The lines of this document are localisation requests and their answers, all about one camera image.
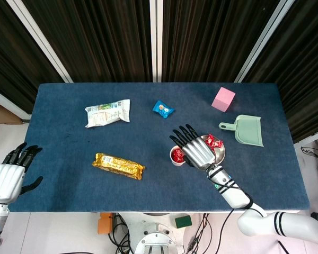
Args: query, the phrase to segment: gold wrapper snack bar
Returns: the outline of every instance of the gold wrapper snack bar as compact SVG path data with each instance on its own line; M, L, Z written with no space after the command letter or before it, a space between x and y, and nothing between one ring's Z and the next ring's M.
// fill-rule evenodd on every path
M104 153L96 153L95 161L92 165L106 171L129 176L138 180L141 180L143 171L145 170L145 167L139 163L106 155Z

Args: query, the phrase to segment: cable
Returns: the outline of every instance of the cable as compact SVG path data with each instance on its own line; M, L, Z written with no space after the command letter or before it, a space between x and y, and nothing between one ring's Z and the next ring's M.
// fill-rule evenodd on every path
M202 215L202 220L198 226L197 232L195 234L195 237L193 238L192 242L189 244L189 247L187 249L187 254L189 252L191 252L192 254L197 254L198 250L199 250L199 242L201 240L202 234L204 232L204 229L207 227L207 225L209 225L210 229L211 229L211 237L210 237L210 241L208 243L208 246L206 248L206 250L203 252L203 254L208 250L208 248L211 245L212 242L212 237L213 237L213 231L212 231L212 226L208 221L208 216L209 213L204 213Z
M206 222L207 222L208 225L210 226L210 229L211 229L211 237L210 237L210 241L208 242L208 246L207 246L206 250L205 250L202 254L205 254L206 251L208 250L208 248L210 248L210 245L211 245L211 242L212 242L212 236L213 236L213 230L212 230L212 227L211 227L211 223L208 221L207 218L206 218Z
M309 156L312 156L312 157L316 157L318 158L318 155L316 153L314 153L313 151L311 150L308 150L308 149L313 149L313 150L317 150L317 148L313 148L313 147L301 147L301 151L302 153L306 154L306 155L309 155Z
M227 216L226 219L224 220L224 223L223 223L223 225L222 225L222 229L220 230L218 248L217 248L217 251L216 251L215 254L218 254L218 251L219 251L219 248L220 248L220 244L221 244L221 242L222 242L222 233L223 233L223 229L224 229L225 223L226 223L226 221L228 220L228 218L230 217L230 215L233 213L233 211L234 211L234 209L232 209L232 210L230 211L230 213L228 214L228 216Z
M115 214L114 215L114 218L119 218L120 219L120 223L117 223L114 227L113 227L113 230L112 230L112 233L109 233L108 234L108 237L110 239L110 241L115 245L117 246L117 249L116 249L116 254L119 252L120 254L129 254L129 253L133 253L132 251L132 248L131 248L131 243L130 243L130 236L129 236L129 231L127 231L127 233L125 234L125 236L121 239L120 242L118 242L116 240L116 236L115 236L115 231L117 229L117 227L119 226L125 226L128 230L128 227L127 227L127 224L126 222L123 220L123 218L121 217L120 214Z
M264 217L264 216L261 214L261 212L259 212L257 209L254 209L254 208L248 208L247 210L254 210L254 211L256 211L257 213L259 213L259 214L260 214L260 216Z
M220 187L227 187L227 188L232 188L232 189L240 189L240 190L243 190L242 188L239 188L239 187L236 187L236 186L230 186L230 185L224 185L224 184L219 184L215 181L213 181L211 178L210 178L210 174L209 174L209 171L211 170L211 168L208 168L206 169L206 176L207 178L213 183L213 184L216 184Z
M281 241L278 241L278 243L279 243L279 245L282 247L282 249L284 250L284 252L285 252L286 254L290 254L290 253L287 251L287 249L285 248L285 246L281 243Z

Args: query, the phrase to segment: white snack wrapper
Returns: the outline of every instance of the white snack wrapper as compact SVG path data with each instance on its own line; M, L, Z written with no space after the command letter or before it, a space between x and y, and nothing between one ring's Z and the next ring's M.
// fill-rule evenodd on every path
M130 100L101 104L85 108L88 124L86 128L104 126L119 120L129 122Z

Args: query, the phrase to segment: black robot finger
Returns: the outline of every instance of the black robot finger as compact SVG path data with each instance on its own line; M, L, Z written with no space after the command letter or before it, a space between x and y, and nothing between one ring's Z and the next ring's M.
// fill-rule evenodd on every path
M185 134L186 138L188 139L188 141L192 141L194 138L192 137L192 135L183 127L183 126L179 126L180 130L182 130L182 132Z
M173 132L178 136L184 146L188 143L187 139L179 131L173 130Z
M34 190L35 188L37 188L41 182L43 180L43 177L42 176L39 176L35 181L34 183L30 184L30 185L26 185L26 186L23 186L21 188L21 191L20 191L20 195L26 193L26 192L29 192L31 190Z
M2 162L2 164L7 164L12 156L13 151L11 151L9 154L6 155L6 158Z
M192 136L196 139L197 137L199 137L199 135L196 133L196 131L191 127L191 125L186 124L187 129L189 129L189 131L191 132Z
M29 154L29 152L31 150L35 150L36 148L38 148L38 146L30 146L27 147L20 155L20 158L17 160L16 164L17 165L22 165L23 162L26 160L27 155Z
M180 142L179 139L177 139L175 136L170 136L170 139L173 140L173 142L180 148L182 148L184 145Z
M22 151L22 149L24 149L26 145L27 143L24 142L12 151L12 155L10 160L8 161L8 164L15 164L17 162L17 160L19 159L20 152Z
M36 149L33 149L31 150L27 156L26 156L26 159L24 160L24 162L22 163L22 166L25 167L25 172L27 172L28 170L28 167L31 165L32 161L33 161L33 158L35 157L35 155L40 152L42 150L41 147L39 148L36 148Z

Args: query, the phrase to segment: blue table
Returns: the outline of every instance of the blue table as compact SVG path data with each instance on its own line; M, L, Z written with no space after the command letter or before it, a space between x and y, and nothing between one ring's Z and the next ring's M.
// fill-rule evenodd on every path
M211 103L223 86L236 93L226 113ZM131 100L130 123L87 129L85 107ZM167 119L152 111L161 99L175 111ZM264 147L239 144L219 122L239 114L261 117ZM24 181L41 185L10 205L14 212L225 211L230 207L204 172L172 165L172 129L191 124L224 141L222 165L267 210L309 207L287 120L275 84L74 83L42 84L26 135L43 147ZM95 153L146 166L142 180L95 168Z

